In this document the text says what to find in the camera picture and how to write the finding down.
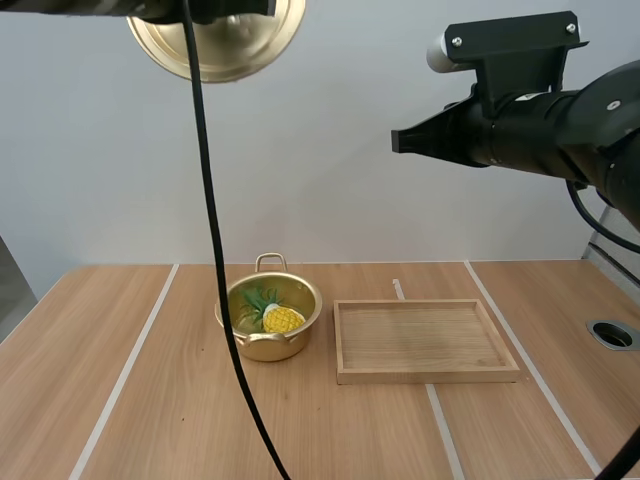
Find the tray rim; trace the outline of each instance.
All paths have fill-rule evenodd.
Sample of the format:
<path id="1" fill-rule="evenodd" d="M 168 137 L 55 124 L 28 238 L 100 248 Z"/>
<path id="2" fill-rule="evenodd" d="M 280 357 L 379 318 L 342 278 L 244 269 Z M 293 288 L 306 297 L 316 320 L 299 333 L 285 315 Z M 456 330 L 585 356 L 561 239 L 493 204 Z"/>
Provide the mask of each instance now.
<path id="1" fill-rule="evenodd" d="M 341 306 L 349 307 L 354 305 L 406 305 L 406 304 L 447 304 L 447 303 L 457 303 L 457 304 L 473 304 L 476 309 L 476 314 L 482 323 L 485 332 L 487 333 L 487 337 L 491 342 L 492 346 L 495 348 L 498 355 L 504 360 L 504 365 L 501 366 L 492 366 L 492 367 L 465 367 L 463 369 L 429 369 L 425 367 L 413 367 L 413 368 L 402 368 L 402 369 L 394 369 L 394 368 L 345 368 L 344 360 L 343 360 L 343 349 L 342 349 L 342 333 L 341 333 L 341 323 L 340 323 L 340 315 L 341 315 Z M 521 374 L 520 367 L 518 367 L 515 358 L 511 354 L 509 347 L 507 346 L 505 340 L 502 338 L 498 329 L 491 320 L 487 309 L 485 308 L 482 300 L 478 298 L 461 298 L 461 299 L 414 299 L 414 300 L 334 300 L 333 302 L 333 319 L 334 319 L 334 330 L 336 336 L 336 356 L 337 356 L 337 379 L 339 384 L 349 384 L 349 383 L 393 383 L 389 381 L 385 381 L 386 375 L 407 375 L 411 376 L 419 376 L 420 374 L 433 374 L 433 375 L 460 375 L 464 376 L 466 373 L 476 373 L 476 372 L 487 372 L 487 373 L 495 373 L 500 374 L 499 377 L 496 378 L 511 378 L 513 377 L 512 382 L 515 382 Z M 375 377 L 376 374 L 379 374 L 380 377 L 379 382 L 363 382 L 357 381 L 355 376 L 357 375 L 371 375 Z M 356 381 L 347 381 L 351 380 L 350 376 L 354 376 Z M 504 380 L 478 380 L 477 383 L 485 383 L 485 382 L 505 382 Z"/>

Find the wooden table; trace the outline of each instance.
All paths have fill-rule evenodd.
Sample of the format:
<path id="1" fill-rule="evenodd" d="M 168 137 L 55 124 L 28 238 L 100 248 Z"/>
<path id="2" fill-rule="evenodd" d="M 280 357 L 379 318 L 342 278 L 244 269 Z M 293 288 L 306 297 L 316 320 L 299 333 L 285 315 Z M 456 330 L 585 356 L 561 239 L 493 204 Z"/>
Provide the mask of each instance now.
<path id="1" fill-rule="evenodd" d="M 294 479 L 589 478 L 640 424 L 640 352 L 607 350 L 585 328 L 640 328 L 640 309 L 587 262 L 291 270 L 325 299 L 312 340 L 292 359 L 244 366 Z M 215 292 L 208 266 L 63 277 L 0 345 L 0 479 L 278 478 Z M 398 295 L 481 299 L 522 380 L 338 386 L 333 300 Z"/>

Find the wooden plank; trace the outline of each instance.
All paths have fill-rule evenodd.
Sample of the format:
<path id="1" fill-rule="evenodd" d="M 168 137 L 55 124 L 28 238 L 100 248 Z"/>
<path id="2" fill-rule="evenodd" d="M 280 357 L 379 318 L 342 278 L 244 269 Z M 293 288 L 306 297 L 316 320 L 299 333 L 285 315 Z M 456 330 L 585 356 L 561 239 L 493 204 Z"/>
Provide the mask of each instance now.
<path id="1" fill-rule="evenodd" d="M 387 267 L 291 269 L 325 300 L 309 345 L 243 363 L 292 478 L 451 478 L 424 386 L 336 384 L 333 301 L 395 298 Z M 216 296 L 212 269 L 180 268 L 83 478 L 279 478 L 234 377 Z"/>
<path id="2" fill-rule="evenodd" d="M 482 298 L 461 263 L 403 264 L 392 274 L 408 299 Z M 491 309 L 485 307 L 523 374 L 517 383 L 436 386 L 466 479 L 592 477 Z"/>
<path id="3" fill-rule="evenodd" d="M 601 466 L 640 424 L 640 352 L 616 352 L 590 320 L 640 329 L 640 308 L 588 261 L 474 263 L 567 416 Z M 632 470 L 640 476 L 640 466 Z"/>
<path id="4" fill-rule="evenodd" d="M 336 301 L 338 383 L 512 382 L 519 368 L 478 300 Z"/>
<path id="5" fill-rule="evenodd" d="M 169 271 L 75 270 L 0 345 L 0 478 L 69 477 Z"/>

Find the circular hole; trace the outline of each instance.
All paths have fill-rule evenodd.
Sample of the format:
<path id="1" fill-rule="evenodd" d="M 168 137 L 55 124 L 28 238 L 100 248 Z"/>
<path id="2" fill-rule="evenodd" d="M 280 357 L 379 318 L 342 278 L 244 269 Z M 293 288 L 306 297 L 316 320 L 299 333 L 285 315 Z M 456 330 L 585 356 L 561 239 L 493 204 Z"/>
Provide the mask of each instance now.
<path id="1" fill-rule="evenodd" d="M 596 323 L 593 331 L 602 341 L 616 347 L 630 347 L 633 343 L 631 335 L 610 323 Z"/>

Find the wooden tray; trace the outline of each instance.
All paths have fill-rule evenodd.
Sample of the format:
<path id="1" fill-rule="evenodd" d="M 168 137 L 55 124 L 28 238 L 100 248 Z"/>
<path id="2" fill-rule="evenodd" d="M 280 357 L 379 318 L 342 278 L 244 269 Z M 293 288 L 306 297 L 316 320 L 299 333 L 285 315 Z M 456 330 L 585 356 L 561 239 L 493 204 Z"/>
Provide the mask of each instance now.
<path id="1" fill-rule="evenodd" d="M 514 382 L 479 300 L 336 301 L 338 383 Z"/>

